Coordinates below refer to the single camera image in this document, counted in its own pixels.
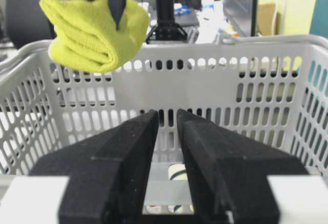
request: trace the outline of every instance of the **yellow towel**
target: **yellow towel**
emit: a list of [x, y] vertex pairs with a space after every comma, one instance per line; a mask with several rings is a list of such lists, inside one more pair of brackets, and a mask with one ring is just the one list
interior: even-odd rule
[[130, 61], [146, 38], [149, 17], [134, 0], [127, 0], [119, 30], [107, 0], [40, 0], [40, 6], [57, 34], [50, 58], [76, 70], [112, 71]]

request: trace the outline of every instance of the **basket hole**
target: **basket hole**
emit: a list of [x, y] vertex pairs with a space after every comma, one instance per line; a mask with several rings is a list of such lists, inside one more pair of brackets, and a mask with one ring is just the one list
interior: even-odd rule
[[252, 101], [253, 91], [254, 91], [254, 84], [253, 83], [248, 84], [247, 94], [246, 94], [246, 101], [247, 102]]
[[200, 69], [205, 69], [206, 67], [206, 61], [204, 58], [198, 59], [197, 65]]
[[258, 58], [253, 57], [250, 62], [250, 78], [254, 78], [256, 76], [258, 66], [259, 66]]
[[272, 114], [272, 121], [271, 121], [272, 126], [277, 125], [279, 114], [280, 114], [280, 109], [278, 107], [276, 107], [273, 110], [273, 114]]
[[296, 89], [295, 83], [290, 83], [289, 88], [288, 88], [288, 92], [287, 92], [287, 95], [286, 95], [286, 101], [288, 103], [293, 101], [295, 89]]
[[267, 56], [263, 57], [261, 60], [260, 76], [262, 78], [266, 77], [266, 75], [267, 75], [268, 68], [269, 68], [269, 62], [270, 62], [270, 59]]
[[69, 76], [67, 67], [64, 67], [64, 66], [61, 65], [60, 69], [61, 69], [61, 73], [63, 75], [64, 81], [66, 83], [69, 83], [70, 82], [70, 76]]
[[265, 109], [263, 111], [263, 117], [262, 117], [262, 125], [263, 126], [266, 126], [268, 124], [269, 114], [270, 114], [270, 108], [265, 107]]
[[112, 124], [113, 124], [113, 127], [116, 127], [119, 125], [119, 120], [118, 120], [118, 114], [117, 114], [117, 111], [116, 110], [112, 110], [111, 111], [111, 118], [112, 118]]
[[325, 102], [321, 103], [320, 111], [317, 117], [317, 123], [319, 124], [321, 122], [322, 116], [324, 114], [324, 108], [325, 108]]
[[252, 131], [251, 131], [250, 138], [251, 138], [251, 139], [255, 139], [255, 138], [256, 138], [256, 131], [255, 131], [255, 130], [252, 130]]
[[105, 76], [105, 80], [107, 82], [111, 82], [112, 81], [112, 73], [111, 72], [107, 72], [107, 73], [104, 73], [104, 76]]
[[307, 113], [309, 113], [309, 111], [310, 111], [313, 99], [314, 99], [314, 94], [311, 92], [309, 102], [307, 103], [307, 108], [306, 108]]
[[282, 126], [285, 126], [287, 124], [289, 112], [290, 112], [290, 109], [288, 107], [284, 108], [283, 113], [282, 113], [282, 118], [281, 118]]
[[80, 73], [78, 71], [76, 71], [76, 70], [73, 70], [73, 79], [77, 83], [81, 82]]
[[67, 98], [68, 98], [68, 102], [69, 102], [70, 106], [75, 107], [76, 106], [76, 99], [75, 99], [75, 95], [74, 95], [74, 92], [73, 92], [72, 88], [67, 88], [66, 89], [66, 94], [67, 94]]
[[70, 145], [73, 145], [76, 143], [76, 139], [74, 135], [69, 135], [68, 136], [68, 142], [70, 143]]
[[225, 59], [224, 57], [221, 57], [219, 59], [219, 66], [221, 66], [222, 68], [225, 68], [227, 66], [227, 59]]
[[321, 65], [319, 64], [318, 67], [317, 67], [317, 71], [316, 71], [316, 77], [314, 78], [314, 82], [313, 82], [313, 85], [315, 87], [318, 86], [319, 78], [320, 78], [320, 73], [321, 73]]
[[235, 57], [232, 57], [229, 61], [229, 66], [231, 69], [237, 69], [238, 67], [238, 59]]
[[305, 155], [305, 158], [304, 158], [304, 162], [303, 162], [303, 164], [306, 166], [306, 164], [308, 163], [308, 159], [309, 159], [309, 154], [307, 153], [306, 155]]
[[93, 77], [96, 82], [101, 82], [101, 73], [93, 73]]
[[297, 123], [296, 123], [296, 132], [298, 132], [298, 129], [299, 129], [299, 125], [301, 123], [301, 120], [302, 120], [302, 113], [299, 112]]
[[306, 130], [305, 137], [304, 137], [304, 141], [305, 141], [305, 143], [308, 142], [308, 138], [309, 138], [309, 135], [310, 135], [311, 129], [312, 129], [312, 125], [311, 125], [311, 123], [309, 123], [309, 124], [307, 125], [307, 130]]
[[159, 126], [164, 127], [164, 110], [158, 111], [158, 117], [159, 117]]
[[87, 131], [90, 131], [91, 130], [91, 121], [90, 121], [88, 112], [83, 111], [81, 115], [82, 115], [82, 120], [83, 120], [85, 129]]
[[226, 108], [225, 115], [224, 115], [224, 125], [225, 126], [228, 126], [230, 124], [230, 116], [231, 116], [231, 109]]
[[240, 118], [240, 108], [235, 109], [235, 117], [234, 117], [234, 125], [239, 125], [239, 118]]
[[251, 112], [251, 109], [250, 108], [245, 108], [244, 109], [244, 116], [243, 116], [243, 121], [242, 123], [246, 126], [248, 125], [249, 123], [249, 120], [250, 120], [250, 112]]
[[211, 57], [208, 61], [208, 66], [210, 69], [214, 69], [216, 67], [216, 60]]
[[41, 93], [41, 90], [40, 90], [39, 85], [38, 85], [38, 78], [40, 78], [40, 77], [38, 77], [37, 74], [35, 72], [33, 72], [32, 83], [33, 83], [33, 86], [34, 86], [34, 88], [36, 90], [36, 93], [37, 94], [40, 94]]
[[326, 83], [326, 79], [327, 79], [327, 69], [325, 69], [322, 74], [322, 78], [321, 78], [321, 82], [320, 82], [320, 86], [319, 86], [320, 92], [323, 91], [323, 87], [324, 87], [324, 84]]
[[220, 126], [221, 122], [221, 108], [217, 108], [215, 110], [215, 124]]
[[309, 76], [307, 77], [307, 80], [309, 81], [309, 83], [312, 82], [315, 68], [316, 68], [316, 62], [312, 61], [311, 68], [310, 68], [310, 71], [309, 71]]
[[286, 56], [282, 60], [282, 70], [281, 70], [281, 77], [287, 77], [290, 66], [291, 66], [292, 59], [289, 56]]
[[55, 144], [55, 143], [56, 143], [56, 138], [55, 138], [55, 134], [54, 134], [54, 132], [53, 132], [53, 129], [52, 129], [51, 123], [48, 123], [47, 127], [48, 127], [48, 132], [49, 132], [49, 135], [50, 135], [51, 142], [52, 142], [53, 144]]
[[264, 91], [264, 84], [263, 83], [258, 84], [257, 94], [256, 94], [256, 101], [257, 102], [261, 102], [262, 101], [263, 91]]
[[48, 154], [48, 148], [47, 148], [45, 139], [43, 138], [43, 135], [42, 134], [39, 135], [39, 141], [40, 141], [40, 144], [41, 144], [42, 151], [45, 154]]
[[327, 140], [325, 140], [324, 143], [323, 143], [322, 149], [321, 149], [321, 153], [319, 155], [319, 161], [322, 161], [323, 156], [324, 156], [324, 154], [327, 150], [327, 145], [328, 145]]
[[124, 68], [125, 71], [131, 72], [131, 70], [132, 70], [132, 64], [131, 64], [131, 62], [129, 61], [129, 62], [125, 63], [123, 65], [123, 68]]
[[123, 123], [124, 121], [128, 120], [128, 113], [126, 110], [121, 110], [120, 111], [121, 115], [121, 122]]
[[198, 116], [202, 116], [202, 114], [203, 114], [203, 110], [202, 110], [201, 108], [197, 109], [197, 110], [196, 110], [196, 114], [197, 114]]
[[285, 84], [284, 83], [280, 83], [279, 86], [278, 86], [278, 91], [277, 91], [277, 96], [276, 96], [276, 101], [277, 102], [281, 102], [282, 101], [284, 90], [285, 90]]
[[133, 66], [134, 66], [135, 71], [137, 71], [137, 72], [142, 71], [142, 62], [140, 60], [134, 61]]
[[266, 92], [266, 101], [267, 102], [271, 102], [272, 101], [274, 87], [275, 87], [275, 85], [273, 83], [270, 83], [268, 85], [268, 91]]
[[130, 118], [135, 118], [137, 116], [137, 112], [135, 110], [130, 110]]
[[183, 61], [181, 59], [176, 62], [176, 67], [178, 70], [183, 69]]
[[145, 69], [149, 72], [152, 71], [152, 62], [150, 60], [145, 61]]
[[268, 142], [267, 142], [268, 146], [272, 146], [274, 137], [275, 137], [275, 131], [271, 130], [268, 135]]
[[59, 76], [58, 76], [56, 64], [51, 63], [49, 65], [49, 68], [50, 68], [50, 74], [51, 74], [52, 81], [55, 83], [59, 83]]
[[319, 150], [319, 147], [320, 147], [320, 144], [321, 144], [321, 140], [322, 140], [322, 135], [319, 134], [319, 137], [318, 137], [318, 139], [316, 141], [316, 146], [314, 148], [314, 154], [315, 155], [317, 155], [317, 153], [318, 153], [318, 150]]
[[264, 138], [265, 138], [265, 130], [261, 130], [261, 131], [260, 131], [260, 135], [259, 135], [258, 140], [259, 140], [261, 143], [264, 143]]
[[47, 148], [49, 150], [51, 150], [52, 144], [51, 144], [51, 139], [50, 139], [50, 136], [49, 136], [49, 133], [48, 133], [47, 129], [43, 130], [43, 135], [44, 135], [44, 138], [45, 138], [45, 141], [46, 141], [46, 144], [47, 144]]
[[316, 116], [318, 107], [319, 107], [319, 99], [316, 98], [314, 107], [313, 107], [313, 111], [312, 111], [312, 118], [314, 118]]
[[99, 131], [101, 129], [101, 124], [100, 124], [100, 118], [98, 112], [95, 110], [92, 111], [91, 117], [92, 117], [94, 129]]
[[78, 134], [78, 135], [77, 135], [77, 141], [82, 141], [82, 140], [84, 140], [84, 139], [85, 139], [85, 137], [84, 137], [83, 134]]
[[193, 69], [195, 67], [195, 60], [192, 58], [188, 59], [188, 69]]
[[172, 62], [172, 60], [168, 60], [168, 61], [166, 62], [166, 68], [167, 68], [168, 70], [173, 69], [173, 62]]
[[21, 91], [22, 91], [22, 95], [23, 95], [23, 97], [25, 98], [25, 101], [26, 101], [27, 103], [30, 104], [30, 98], [29, 98], [28, 91], [27, 91], [27, 89], [25, 88], [25, 86], [26, 86], [26, 84], [25, 84], [24, 82], [22, 82], [22, 83], [20, 84]]
[[162, 68], [163, 68], [162, 61], [161, 60], [157, 60], [156, 61], [156, 69], [157, 70], [161, 70]]
[[66, 107], [65, 99], [64, 99], [64, 94], [61, 88], [58, 87], [57, 89], [57, 99], [58, 103], [62, 108]]
[[303, 99], [302, 99], [302, 104], [301, 104], [301, 106], [302, 106], [303, 108], [305, 107], [305, 103], [306, 103], [306, 100], [307, 100], [307, 98], [308, 98], [308, 93], [309, 93], [309, 89], [306, 88], [306, 89], [305, 89], [305, 92], [304, 92]]
[[75, 125], [75, 129], [78, 132], [82, 131], [82, 123], [81, 123], [81, 120], [80, 120], [79, 113], [77, 113], [76, 111], [74, 111], [72, 113], [72, 119], [73, 119], [73, 122], [74, 122], [74, 125]]
[[106, 104], [106, 95], [103, 87], [97, 87], [98, 101], [100, 106], [105, 106]]
[[274, 57], [271, 59], [271, 77], [274, 78], [277, 76], [278, 72], [278, 58]]
[[292, 77], [297, 77], [300, 73], [301, 65], [302, 65], [303, 59], [300, 56], [297, 56], [294, 59], [294, 64], [293, 64], [293, 73]]
[[256, 107], [253, 114], [253, 125], [257, 125], [259, 122], [260, 108]]
[[111, 106], [116, 104], [115, 90], [113, 87], [107, 87], [108, 102]]
[[212, 109], [211, 108], [206, 109], [206, 119], [212, 120]]
[[169, 127], [173, 127], [174, 126], [174, 114], [173, 114], [172, 109], [170, 109], [168, 111], [168, 115], [169, 115]]
[[314, 141], [315, 141], [316, 135], [317, 135], [317, 129], [314, 128], [314, 129], [313, 129], [313, 132], [312, 132], [311, 139], [310, 139], [310, 143], [309, 143], [309, 148], [310, 148], [310, 149], [312, 149], [312, 146], [313, 146], [313, 143], [314, 143]]
[[102, 124], [104, 126], [104, 129], [107, 130], [107, 129], [110, 129], [110, 121], [109, 121], [109, 117], [108, 117], [108, 112], [103, 110], [101, 112], [101, 117], [102, 117]]
[[242, 101], [242, 93], [243, 93], [244, 85], [240, 83], [237, 87], [237, 97], [236, 101], [240, 103]]
[[328, 167], [328, 155], [326, 157], [326, 160], [324, 161], [323, 167], [326, 169]]

